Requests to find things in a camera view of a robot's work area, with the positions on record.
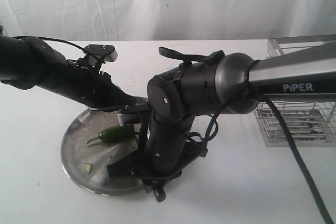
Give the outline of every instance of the wire basket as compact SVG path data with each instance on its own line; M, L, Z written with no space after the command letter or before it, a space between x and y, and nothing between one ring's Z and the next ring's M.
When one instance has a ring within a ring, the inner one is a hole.
M277 38L268 40L269 57L336 40L336 35ZM336 146L335 102L281 102L275 106L285 119L297 146ZM255 110L266 146L288 146L284 132L272 110L261 103Z

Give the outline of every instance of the white fabric curtain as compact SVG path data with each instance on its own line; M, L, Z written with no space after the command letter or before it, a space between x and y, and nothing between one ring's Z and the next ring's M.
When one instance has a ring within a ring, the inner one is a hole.
M336 33L336 0L0 0L9 36L257 39Z

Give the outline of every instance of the stainless steel plate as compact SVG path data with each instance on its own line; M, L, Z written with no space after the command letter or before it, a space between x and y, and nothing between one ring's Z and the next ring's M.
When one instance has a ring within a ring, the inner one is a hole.
M107 144L97 140L87 145L87 140L102 130L119 125L117 112L85 110L69 126L61 145L61 161L66 174L78 186L95 194L106 196L126 195L143 190L140 179L113 179L107 175L106 166L127 156L136 149L135 137L122 143ZM88 174L85 163L91 164Z

